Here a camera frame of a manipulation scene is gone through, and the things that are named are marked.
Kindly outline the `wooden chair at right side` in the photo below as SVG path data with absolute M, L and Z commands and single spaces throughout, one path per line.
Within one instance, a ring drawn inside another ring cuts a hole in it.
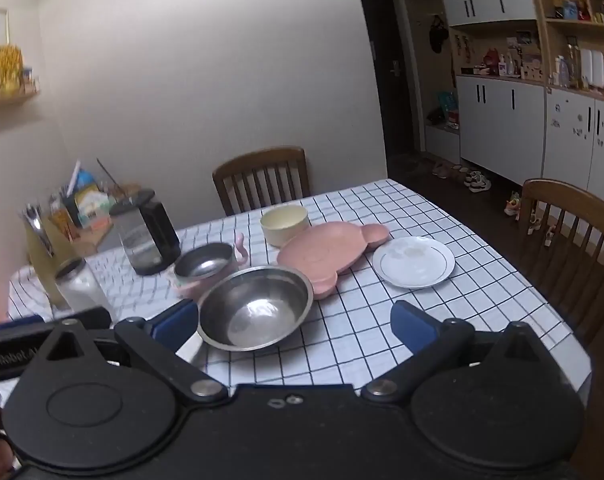
M 591 344 L 604 325 L 604 200 L 566 182 L 527 180 L 518 232 L 518 270 Z

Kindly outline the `cream round bowl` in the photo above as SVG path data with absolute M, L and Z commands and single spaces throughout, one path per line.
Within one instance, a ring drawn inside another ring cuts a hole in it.
M 261 218 L 265 240 L 270 246 L 277 248 L 287 244 L 310 225 L 308 211 L 300 205 L 282 205 L 268 211 Z

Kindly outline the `yellow flower ornament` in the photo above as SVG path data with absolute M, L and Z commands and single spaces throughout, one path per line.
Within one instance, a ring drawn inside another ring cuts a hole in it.
M 0 94 L 14 94 L 22 88 L 23 56 L 8 44 L 0 48 Z

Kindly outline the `checkered white tablecloth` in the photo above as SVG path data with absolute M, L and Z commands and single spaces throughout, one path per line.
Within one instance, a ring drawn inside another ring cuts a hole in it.
M 401 289 L 379 278 L 372 252 L 340 275 L 337 290 L 315 302 L 302 327 L 277 347 L 231 353 L 197 347 L 189 340 L 177 352 L 223 384 L 352 384 L 360 388 L 411 356 L 391 330 L 394 301 L 406 300 L 433 318 L 463 318 L 478 330 L 503 330 L 511 321 L 530 324 L 550 350 L 570 383 L 580 392 L 590 386 L 587 352 L 560 315 L 511 263 L 470 228 L 416 192 L 392 180 L 316 195 L 301 200 L 315 226 L 328 221 L 381 223 L 391 237 L 424 235 L 445 244 L 456 259 L 451 277 L 435 287 Z M 268 246 L 259 225 L 265 210 L 201 223 L 178 231 L 183 249 L 205 242 L 232 242 L 245 236 L 249 263 L 275 263 L 277 249 Z M 177 301 L 164 274 L 141 278 L 123 249 L 89 258 L 98 281 L 116 311 L 116 320 L 131 315 L 151 318 Z M 49 301 L 29 266 L 17 271 L 8 288 L 10 318 L 33 314 L 53 318 Z

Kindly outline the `wooden desk organizer box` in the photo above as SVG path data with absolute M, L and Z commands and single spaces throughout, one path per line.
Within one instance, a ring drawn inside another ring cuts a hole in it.
M 78 159 L 69 180 L 46 195 L 46 216 L 82 257 L 119 244 L 110 209 L 118 200 L 142 189 L 137 183 L 116 182 L 99 159 L 97 164 L 99 172 L 95 176 Z

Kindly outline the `pink bear-shaped plate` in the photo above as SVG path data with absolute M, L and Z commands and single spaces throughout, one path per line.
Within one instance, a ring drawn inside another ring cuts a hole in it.
M 339 274 L 350 268 L 368 249 L 390 239 L 380 223 L 358 226 L 332 221 L 311 226 L 279 250 L 277 263 L 302 273 L 311 283 L 316 300 L 337 288 Z

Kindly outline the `white cabinet wall unit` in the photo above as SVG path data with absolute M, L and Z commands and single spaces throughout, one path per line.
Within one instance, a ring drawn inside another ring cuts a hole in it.
M 405 0 L 423 147 L 604 200 L 604 0 Z

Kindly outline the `pair of shoes on floor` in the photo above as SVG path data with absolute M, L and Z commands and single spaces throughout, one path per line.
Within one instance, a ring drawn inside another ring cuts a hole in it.
M 472 193 L 480 193 L 489 191 L 492 187 L 492 182 L 490 182 L 480 171 L 471 171 L 464 178 L 464 185 L 466 185 Z

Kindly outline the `black glass electric kettle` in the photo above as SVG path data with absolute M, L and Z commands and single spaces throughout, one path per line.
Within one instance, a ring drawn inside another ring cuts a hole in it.
M 126 258 L 137 275 L 166 270 L 181 254 L 180 241 L 151 188 L 142 188 L 116 202 L 109 211 Z

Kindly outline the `small white ceramic plate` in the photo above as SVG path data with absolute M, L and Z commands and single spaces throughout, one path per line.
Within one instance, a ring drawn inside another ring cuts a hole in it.
M 442 283 L 454 271 L 454 255 L 439 242 L 424 236 L 390 240 L 375 249 L 372 268 L 382 281 L 395 287 L 420 289 Z

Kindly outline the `pink steel-lined handled bowl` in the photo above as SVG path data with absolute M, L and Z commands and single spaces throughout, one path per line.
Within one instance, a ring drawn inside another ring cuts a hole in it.
M 181 255 L 168 274 L 174 292 L 181 298 L 198 300 L 214 285 L 237 272 L 249 260 L 244 235 L 235 243 L 207 243 Z

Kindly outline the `wooden chair at far end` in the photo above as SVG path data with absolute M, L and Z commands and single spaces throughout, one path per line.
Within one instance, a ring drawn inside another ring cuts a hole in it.
M 298 146 L 276 146 L 240 155 L 212 174 L 227 217 L 311 195 L 306 156 Z

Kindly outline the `large stainless steel bowl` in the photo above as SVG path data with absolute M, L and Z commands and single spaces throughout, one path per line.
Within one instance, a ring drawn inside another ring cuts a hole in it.
M 313 288 L 302 273 L 253 266 L 223 278 L 202 296 L 198 333 L 219 350 L 261 350 L 292 335 L 313 302 Z

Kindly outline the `wooden wall shelf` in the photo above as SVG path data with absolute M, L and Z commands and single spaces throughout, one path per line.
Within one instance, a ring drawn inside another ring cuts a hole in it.
M 5 106 L 22 105 L 29 100 L 36 98 L 40 94 L 39 91 L 19 91 L 11 94 L 0 94 L 0 108 Z

